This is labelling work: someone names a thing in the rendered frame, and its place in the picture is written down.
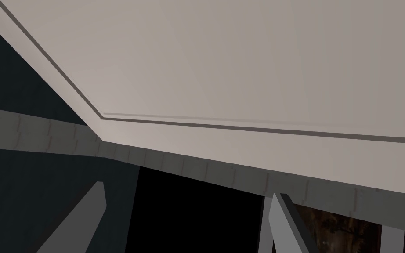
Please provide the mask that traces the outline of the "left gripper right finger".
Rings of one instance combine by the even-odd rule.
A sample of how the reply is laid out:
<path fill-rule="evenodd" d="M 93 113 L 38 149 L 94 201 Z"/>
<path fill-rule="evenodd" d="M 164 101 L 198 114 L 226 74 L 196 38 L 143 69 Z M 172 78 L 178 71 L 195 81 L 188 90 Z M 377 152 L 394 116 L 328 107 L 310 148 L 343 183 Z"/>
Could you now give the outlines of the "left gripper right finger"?
<path fill-rule="evenodd" d="M 287 194 L 273 195 L 268 219 L 276 253 L 320 253 Z"/>

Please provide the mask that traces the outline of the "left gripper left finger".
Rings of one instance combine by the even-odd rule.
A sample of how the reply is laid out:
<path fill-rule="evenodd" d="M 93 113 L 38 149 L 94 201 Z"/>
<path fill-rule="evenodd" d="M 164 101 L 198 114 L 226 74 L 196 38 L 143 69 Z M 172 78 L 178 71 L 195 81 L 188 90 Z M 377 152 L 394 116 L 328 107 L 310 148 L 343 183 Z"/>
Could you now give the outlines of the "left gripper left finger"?
<path fill-rule="evenodd" d="M 26 253 L 85 253 L 106 210 L 104 183 L 85 185 Z"/>

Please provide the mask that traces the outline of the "white panelled cupboard door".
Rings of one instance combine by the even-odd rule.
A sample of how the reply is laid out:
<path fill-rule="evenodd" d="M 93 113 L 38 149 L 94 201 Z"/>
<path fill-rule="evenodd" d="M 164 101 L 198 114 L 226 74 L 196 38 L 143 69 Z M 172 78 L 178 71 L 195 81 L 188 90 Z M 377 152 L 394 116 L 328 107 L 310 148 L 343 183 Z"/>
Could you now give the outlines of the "white panelled cupboard door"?
<path fill-rule="evenodd" d="M 0 0 L 104 141 L 405 193 L 405 0 Z"/>

